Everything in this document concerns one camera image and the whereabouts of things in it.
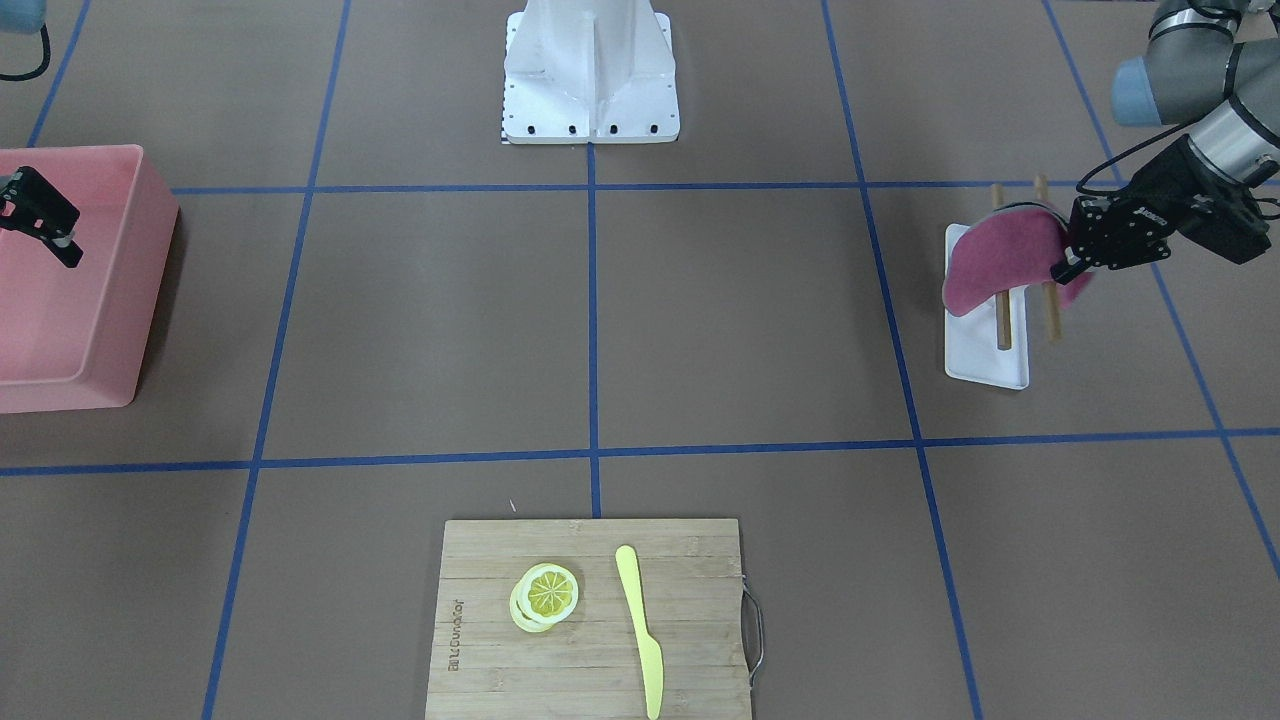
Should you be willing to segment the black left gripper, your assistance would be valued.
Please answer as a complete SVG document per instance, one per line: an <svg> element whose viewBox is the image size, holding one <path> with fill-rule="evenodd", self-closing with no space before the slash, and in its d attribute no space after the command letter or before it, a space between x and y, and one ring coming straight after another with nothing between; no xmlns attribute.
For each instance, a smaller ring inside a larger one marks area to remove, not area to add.
<svg viewBox="0 0 1280 720"><path fill-rule="evenodd" d="M1271 249L1272 219L1252 193L1274 173L1268 154L1238 182L1220 176L1183 135L1124 187L1088 187L1088 181L1114 164L1108 159L1076 182L1068 246L1050 268L1053 283L1069 287L1098 268L1119 270L1161 261L1170 255L1167 240L1172 234L1235 264Z"/></svg>

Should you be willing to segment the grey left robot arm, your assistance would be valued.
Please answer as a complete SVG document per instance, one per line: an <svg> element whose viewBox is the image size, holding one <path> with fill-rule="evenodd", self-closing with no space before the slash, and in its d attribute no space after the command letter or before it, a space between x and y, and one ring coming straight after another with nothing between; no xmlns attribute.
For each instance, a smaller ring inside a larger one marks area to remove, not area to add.
<svg viewBox="0 0 1280 720"><path fill-rule="evenodd" d="M1235 264L1270 249L1254 190L1277 174L1277 40L1236 40L1249 9L1157 5L1146 51L1116 69L1111 106L1121 126L1160 127L1167 146L1119 190L1076 184L1053 282L1160 261L1171 234Z"/></svg>

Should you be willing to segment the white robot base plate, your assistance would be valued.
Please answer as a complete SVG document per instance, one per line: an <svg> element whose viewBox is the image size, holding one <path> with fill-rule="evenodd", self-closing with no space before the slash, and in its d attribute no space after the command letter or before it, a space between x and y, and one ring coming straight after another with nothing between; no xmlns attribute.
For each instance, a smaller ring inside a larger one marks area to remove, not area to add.
<svg viewBox="0 0 1280 720"><path fill-rule="evenodd" d="M503 142L678 140L672 22L652 3L529 1L504 40Z"/></svg>

